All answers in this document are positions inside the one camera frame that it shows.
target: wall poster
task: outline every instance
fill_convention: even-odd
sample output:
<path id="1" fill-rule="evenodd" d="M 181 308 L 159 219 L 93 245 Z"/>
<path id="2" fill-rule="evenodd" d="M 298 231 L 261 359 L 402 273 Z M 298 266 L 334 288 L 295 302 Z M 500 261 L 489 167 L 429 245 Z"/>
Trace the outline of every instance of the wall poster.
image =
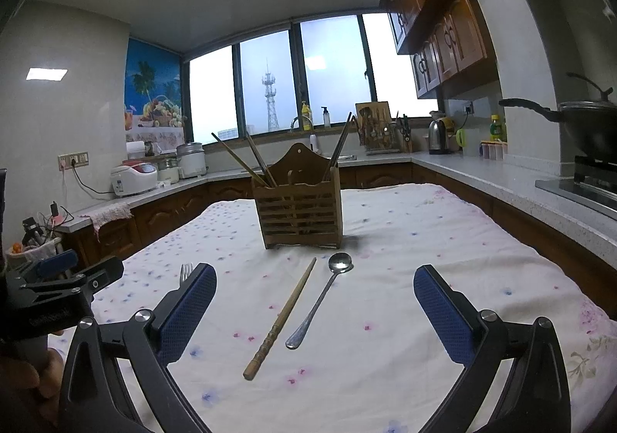
<path id="1" fill-rule="evenodd" d="M 149 140 L 164 152 L 184 144 L 180 56 L 129 38 L 124 105 L 127 142 Z"/>

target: dish soap bottle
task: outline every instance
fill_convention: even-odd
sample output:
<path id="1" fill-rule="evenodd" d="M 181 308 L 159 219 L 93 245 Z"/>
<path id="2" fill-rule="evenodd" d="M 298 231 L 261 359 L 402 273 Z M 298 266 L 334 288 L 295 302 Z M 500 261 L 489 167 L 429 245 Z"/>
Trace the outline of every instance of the dish soap bottle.
<path id="1" fill-rule="evenodd" d="M 303 129 L 304 130 L 310 130 L 311 129 L 311 125 L 313 125 L 313 113 L 310 110 L 310 107 L 308 107 L 309 105 L 306 104 L 306 102 L 302 101 L 302 115 L 306 116 L 309 120 L 310 123 L 306 122 L 306 121 L 302 121 L 302 125 L 303 125 Z"/>
<path id="2" fill-rule="evenodd" d="M 491 115 L 491 140 L 503 140 L 504 129 L 502 129 L 499 115 Z"/>
<path id="3" fill-rule="evenodd" d="M 322 106 L 323 108 L 323 127 L 326 129 L 330 128 L 330 113 L 328 112 L 328 108 L 326 106 Z"/>

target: screw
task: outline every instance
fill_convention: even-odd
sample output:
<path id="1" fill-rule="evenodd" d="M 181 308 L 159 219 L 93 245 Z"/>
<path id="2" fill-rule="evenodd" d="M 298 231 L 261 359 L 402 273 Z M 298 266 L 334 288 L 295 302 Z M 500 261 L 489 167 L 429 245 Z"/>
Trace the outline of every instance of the screw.
<path id="1" fill-rule="evenodd" d="M 92 320 L 92 318 L 90 318 L 89 316 L 86 316 L 85 318 L 82 318 L 81 320 L 79 320 L 79 328 L 88 329 L 92 326 L 93 322 L 94 321 Z"/>
<path id="2" fill-rule="evenodd" d="M 491 310 L 482 310 L 480 312 L 480 316 L 485 322 L 494 322 L 497 320 L 497 313 L 492 312 Z"/>
<path id="3" fill-rule="evenodd" d="M 541 316 L 538 319 L 538 324 L 543 328 L 543 329 L 550 329 L 552 328 L 553 324 L 551 323 L 551 321 L 548 318 L 544 318 L 544 316 Z"/>
<path id="4" fill-rule="evenodd" d="M 135 319 L 142 323 L 147 322 L 150 319 L 150 316 L 152 316 L 152 313 L 149 310 L 139 310 L 135 313 Z"/>

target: fork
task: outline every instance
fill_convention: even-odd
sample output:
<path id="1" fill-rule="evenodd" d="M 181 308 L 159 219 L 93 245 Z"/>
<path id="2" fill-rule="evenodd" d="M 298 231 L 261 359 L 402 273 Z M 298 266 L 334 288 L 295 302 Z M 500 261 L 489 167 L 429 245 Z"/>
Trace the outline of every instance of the fork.
<path id="1" fill-rule="evenodd" d="M 183 282 L 189 278 L 190 273 L 192 273 L 193 270 L 193 265 L 192 263 L 183 263 L 182 266 L 180 266 L 180 285 L 183 284 Z"/>

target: countertop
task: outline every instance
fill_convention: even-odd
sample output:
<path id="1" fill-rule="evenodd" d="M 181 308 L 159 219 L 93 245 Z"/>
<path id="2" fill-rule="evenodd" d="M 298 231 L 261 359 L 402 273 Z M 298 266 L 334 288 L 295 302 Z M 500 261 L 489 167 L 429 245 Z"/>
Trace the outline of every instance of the countertop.
<path id="1" fill-rule="evenodd" d="M 418 152 L 371 156 L 356 153 L 356 156 L 356 160 L 341 161 L 339 166 L 414 162 L 483 191 L 535 217 L 581 244 L 617 269 L 617 221 L 578 203 L 535 187 L 537 179 L 554 179 L 554 176 L 504 162 L 484 160 L 480 157 L 463 157 L 460 153 L 429 155 L 427 152 Z M 86 214 L 113 203 L 127 202 L 130 208 L 135 208 L 206 182 L 242 177 L 248 177 L 248 174 L 240 168 L 212 172 L 202 177 L 182 180 L 177 184 L 145 194 L 109 200 L 73 212 L 75 219 L 58 226 L 56 229 L 61 233 L 73 233 L 89 226 L 92 224 L 92 220 L 85 216 Z"/>

